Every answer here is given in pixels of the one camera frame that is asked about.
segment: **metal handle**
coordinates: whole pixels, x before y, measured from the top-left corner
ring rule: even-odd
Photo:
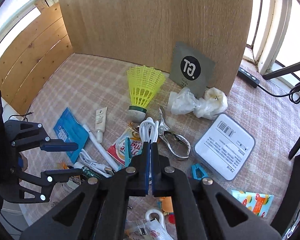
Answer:
[[[168,140],[166,139],[166,137],[164,136],[164,133],[165,133],[165,132],[168,132],[168,133],[173,134],[173,135],[178,139],[178,141],[180,141],[181,143],[183,143],[184,145],[186,145],[186,147],[188,148],[187,153],[186,153],[186,156],[178,155],[178,154],[176,154],[176,153],[173,151],[173,149],[171,148],[171,145],[170,145],[169,141],[168,141]],[[164,131],[163,134],[160,135],[160,138],[162,139],[162,141],[165,142],[165,144],[168,146],[168,148],[169,148],[169,150],[172,152],[172,154],[175,155],[175,157],[177,158],[177,160],[179,160],[179,161],[185,161],[185,160],[187,160],[187,159],[189,158],[189,154],[190,154],[190,150],[191,150],[191,145],[190,145],[189,141],[188,141],[186,138],[184,138],[182,135],[180,135],[180,134],[175,134],[175,133],[173,133],[173,132],[171,132],[171,131]]]

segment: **white stick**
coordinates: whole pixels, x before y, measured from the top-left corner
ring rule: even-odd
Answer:
[[[102,156],[106,159],[109,165],[114,169],[114,171],[118,171],[118,164],[112,159],[112,157],[107,153],[107,151],[103,148],[103,146],[97,142],[96,137],[93,135],[89,127],[84,124],[83,128],[88,132],[90,140],[93,142],[98,151],[102,154]]]

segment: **orange label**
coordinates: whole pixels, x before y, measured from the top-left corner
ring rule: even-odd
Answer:
[[[266,198],[264,198],[264,197],[258,197],[258,200],[257,200],[257,202],[256,202],[256,204],[255,204],[255,206],[254,206],[254,208],[252,210],[252,212],[254,214],[260,213],[262,205],[263,205],[263,202],[264,202],[265,199]]]

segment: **blue packet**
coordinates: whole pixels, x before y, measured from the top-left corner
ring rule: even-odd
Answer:
[[[79,148],[76,151],[67,152],[72,163],[75,163],[88,139],[88,132],[76,121],[68,107],[63,111],[53,130],[58,138],[64,142],[78,144]]]

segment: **wooden plank wall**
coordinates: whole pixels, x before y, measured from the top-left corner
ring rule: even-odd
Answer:
[[[50,76],[73,53],[59,3],[39,3],[41,15],[29,24],[0,58],[2,97],[25,114]]]
[[[74,52],[169,72],[176,41],[215,63],[228,93],[247,41],[252,0],[59,0]]]

